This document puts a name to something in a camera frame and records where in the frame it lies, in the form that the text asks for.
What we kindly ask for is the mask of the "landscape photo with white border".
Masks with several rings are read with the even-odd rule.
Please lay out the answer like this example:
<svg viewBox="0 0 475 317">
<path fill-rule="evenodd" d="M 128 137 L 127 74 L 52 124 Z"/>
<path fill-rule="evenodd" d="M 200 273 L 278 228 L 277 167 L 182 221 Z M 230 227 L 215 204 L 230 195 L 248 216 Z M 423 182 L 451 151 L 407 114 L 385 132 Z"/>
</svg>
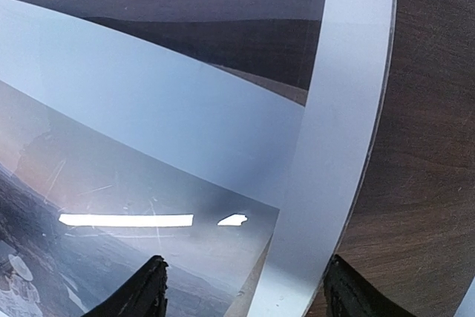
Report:
<svg viewBox="0 0 475 317">
<path fill-rule="evenodd" d="M 82 316 L 154 255 L 168 316 L 248 316 L 303 106 L 1 0 L 1 314 Z"/>
</svg>

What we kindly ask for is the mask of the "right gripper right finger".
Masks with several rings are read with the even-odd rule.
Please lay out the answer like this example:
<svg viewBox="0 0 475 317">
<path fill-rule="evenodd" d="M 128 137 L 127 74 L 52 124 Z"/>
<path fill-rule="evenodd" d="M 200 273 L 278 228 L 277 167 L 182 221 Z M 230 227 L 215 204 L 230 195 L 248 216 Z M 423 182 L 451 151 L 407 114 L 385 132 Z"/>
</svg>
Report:
<svg viewBox="0 0 475 317">
<path fill-rule="evenodd" d="M 324 277 L 326 316 L 414 317 L 380 293 L 340 255 L 332 256 Z"/>
</svg>

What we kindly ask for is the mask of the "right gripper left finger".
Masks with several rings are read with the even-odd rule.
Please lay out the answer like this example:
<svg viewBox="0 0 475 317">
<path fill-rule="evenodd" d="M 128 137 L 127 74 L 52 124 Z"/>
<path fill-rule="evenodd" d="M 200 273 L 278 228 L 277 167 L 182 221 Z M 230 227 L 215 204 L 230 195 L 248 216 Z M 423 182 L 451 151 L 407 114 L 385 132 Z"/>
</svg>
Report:
<svg viewBox="0 0 475 317">
<path fill-rule="evenodd" d="M 168 264 L 152 256 L 116 292 L 88 312 L 90 317 L 165 316 Z"/>
</svg>

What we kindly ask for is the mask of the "clear acrylic sheet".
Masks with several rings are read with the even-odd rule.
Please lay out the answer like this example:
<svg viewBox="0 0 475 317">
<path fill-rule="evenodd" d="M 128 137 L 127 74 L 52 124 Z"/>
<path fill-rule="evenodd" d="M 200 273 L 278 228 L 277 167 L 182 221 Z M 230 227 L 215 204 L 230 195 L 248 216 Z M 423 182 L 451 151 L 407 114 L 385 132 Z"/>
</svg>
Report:
<svg viewBox="0 0 475 317">
<path fill-rule="evenodd" d="M 303 316 L 396 0 L 1 0 L 1 314 Z"/>
</svg>

